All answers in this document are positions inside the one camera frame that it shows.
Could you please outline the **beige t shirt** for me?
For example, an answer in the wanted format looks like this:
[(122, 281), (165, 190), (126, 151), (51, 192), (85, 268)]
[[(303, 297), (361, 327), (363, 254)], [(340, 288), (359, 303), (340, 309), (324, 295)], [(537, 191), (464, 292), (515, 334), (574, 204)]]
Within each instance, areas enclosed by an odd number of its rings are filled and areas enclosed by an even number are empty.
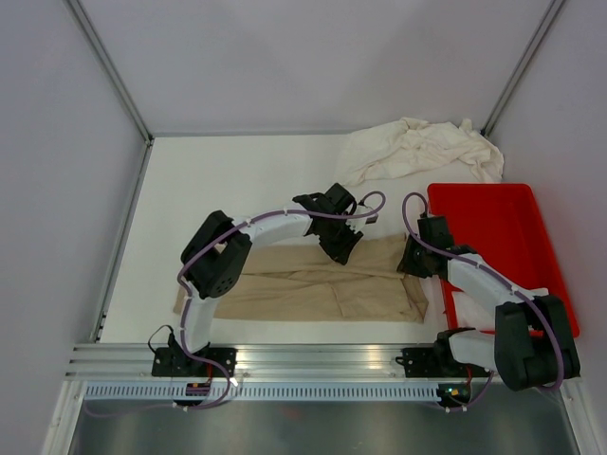
[(346, 265), (320, 246), (252, 251), (218, 319), (259, 321), (424, 321), (428, 300), (417, 277), (397, 270), (403, 234), (361, 240)]

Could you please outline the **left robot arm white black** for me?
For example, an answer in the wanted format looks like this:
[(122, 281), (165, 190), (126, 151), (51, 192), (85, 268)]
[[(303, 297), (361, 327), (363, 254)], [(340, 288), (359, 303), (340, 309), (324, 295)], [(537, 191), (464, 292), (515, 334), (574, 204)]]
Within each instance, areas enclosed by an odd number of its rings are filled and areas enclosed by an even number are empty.
[(325, 192), (296, 196), (281, 209), (249, 218), (211, 213), (181, 253), (176, 280), (185, 292), (176, 331), (174, 364), (184, 374), (201, 373), (219, 302), (242, 282), (249, 254), (281, 241), (313, 236), (325, 256), (346, 264), (374, 212), (339, 184)]

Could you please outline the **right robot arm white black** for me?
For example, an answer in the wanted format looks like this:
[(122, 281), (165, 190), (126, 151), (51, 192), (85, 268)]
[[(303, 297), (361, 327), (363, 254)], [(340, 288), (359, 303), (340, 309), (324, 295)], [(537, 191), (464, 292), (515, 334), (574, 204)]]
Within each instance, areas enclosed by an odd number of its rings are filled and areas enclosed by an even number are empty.
[(473, 364), (499, 374), (513, 391), (556, 389), (579, 377), (579, 355), (564, 302), (519, 286), (473, 248), (456, 244), (445, 217), (420, 215), (398, 268), (417, 278), (439, 278), (493, 316), (491, 334), (464, 327), (438, 335), (432, 361), (439, 372), (454, 374)]

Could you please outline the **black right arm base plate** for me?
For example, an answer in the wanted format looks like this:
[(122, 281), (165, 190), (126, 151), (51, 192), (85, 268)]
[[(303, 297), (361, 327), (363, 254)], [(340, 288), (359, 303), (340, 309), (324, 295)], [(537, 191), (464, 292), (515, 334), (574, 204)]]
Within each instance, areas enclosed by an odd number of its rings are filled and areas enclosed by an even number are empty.
[(455, 362), (441, 357), (432, 347), (403, 348), (395, 357), (408, 378), (486, 378), (489, 372), (482, 367)]

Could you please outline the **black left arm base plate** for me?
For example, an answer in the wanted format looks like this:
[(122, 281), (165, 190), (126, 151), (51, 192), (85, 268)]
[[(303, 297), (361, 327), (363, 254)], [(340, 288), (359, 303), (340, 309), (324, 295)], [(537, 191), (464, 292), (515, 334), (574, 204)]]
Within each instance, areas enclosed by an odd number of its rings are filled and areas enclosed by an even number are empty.
[[(237, 364), (235, 348), (210, 347), (196, 353), (223, 367), (230, 377), (233, 377)], [(174, 353), (169, 347), (156, 349), (151, 370), (152, 377), (198, 377), (215, 378), (224, 377), (221, 370), (208, 362), (195, 361), (186, 356), (180, 349)]]

